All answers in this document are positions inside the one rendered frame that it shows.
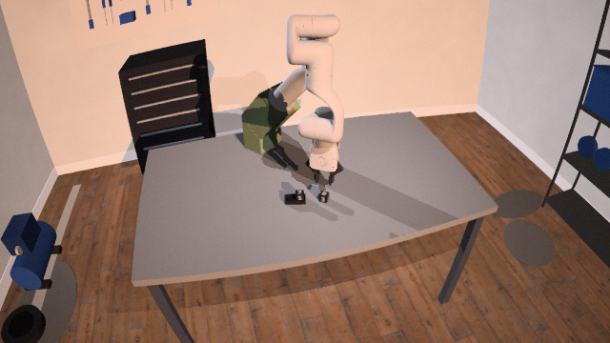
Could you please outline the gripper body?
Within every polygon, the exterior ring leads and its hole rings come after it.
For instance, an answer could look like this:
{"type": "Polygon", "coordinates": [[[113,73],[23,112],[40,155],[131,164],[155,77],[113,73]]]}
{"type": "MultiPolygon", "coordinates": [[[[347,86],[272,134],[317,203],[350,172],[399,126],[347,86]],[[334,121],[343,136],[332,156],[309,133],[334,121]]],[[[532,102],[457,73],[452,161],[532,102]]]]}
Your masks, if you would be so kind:
{"type": "Polygon", "coordinates": [[[330,148],[319,148],[312,142],[310,149],[310,168],[326,172],[335,172],[337,168],[338,149],[335,143],[330,148]]]}

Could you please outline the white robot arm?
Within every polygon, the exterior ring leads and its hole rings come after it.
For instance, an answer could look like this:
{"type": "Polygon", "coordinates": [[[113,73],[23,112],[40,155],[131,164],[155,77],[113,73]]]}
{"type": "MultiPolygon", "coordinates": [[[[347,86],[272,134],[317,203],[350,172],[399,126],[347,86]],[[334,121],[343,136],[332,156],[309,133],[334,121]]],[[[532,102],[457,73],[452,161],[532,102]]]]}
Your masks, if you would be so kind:
{"type": "Polygon", "coordinates": [[[268,94],[271,105],[278,111],[290,111],[305,90],[322,99],[330,108],[318,107],[305,116],[299,122],[298,133],[313,139],[323,149],[337,143],[339,150],[338,141],[343,133],[344,110],[332,88],[334,49],[328,43],[339,28],[340,20],[334,14],[291,15],[287,23],[286,55],[289,64],[301,65],[301,69],[294,70],[268,94]]]}

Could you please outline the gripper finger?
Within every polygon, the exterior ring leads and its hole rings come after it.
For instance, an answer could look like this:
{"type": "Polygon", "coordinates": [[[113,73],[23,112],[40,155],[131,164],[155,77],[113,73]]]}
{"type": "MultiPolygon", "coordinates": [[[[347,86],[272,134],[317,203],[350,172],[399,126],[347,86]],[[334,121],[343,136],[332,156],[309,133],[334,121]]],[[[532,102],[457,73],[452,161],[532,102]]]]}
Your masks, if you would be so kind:
{"type": "MultiPolygon", "coordinates": [[[[310,168],[309,159],[306,161],[305,165],[310,168]]],[[[319,180],[319,170],[315,170],[315,169],[312,169],[312,168],[310,168],[310,169],[313,171],[313,174],[315,175],[315,182],[317,183],[318,180],[319,180]]]]}
{"type": "Polygon", "coordinates": [[[332,183],[334,183],[334,175],[338,174],[339,172],[343,171],[343,167],[341,166],[341,164],[338,162],[337,160],[337,169],[334,172],[330,172],[330,176],[329,176],[329,186],[331,186],[332,183]]]}

